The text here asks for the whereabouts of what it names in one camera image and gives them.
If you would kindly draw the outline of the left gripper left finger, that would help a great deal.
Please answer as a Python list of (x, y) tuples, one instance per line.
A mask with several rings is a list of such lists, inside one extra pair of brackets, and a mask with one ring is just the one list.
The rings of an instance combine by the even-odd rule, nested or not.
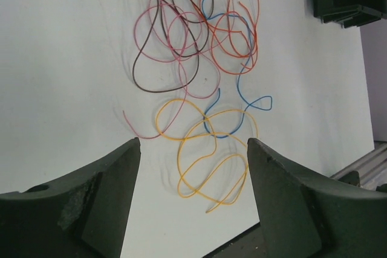
[(1, 195), (2, 257), (119, 257), (140, 165), (133, 138), (97, 161)]

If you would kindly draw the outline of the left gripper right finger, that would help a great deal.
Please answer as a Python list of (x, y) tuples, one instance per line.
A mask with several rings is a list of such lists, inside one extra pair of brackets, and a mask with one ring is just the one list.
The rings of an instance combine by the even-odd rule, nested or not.
[(386, 256), (386, 189), (324, 176), (256, 138), (247, 157), (259, 222), (210, 257)]

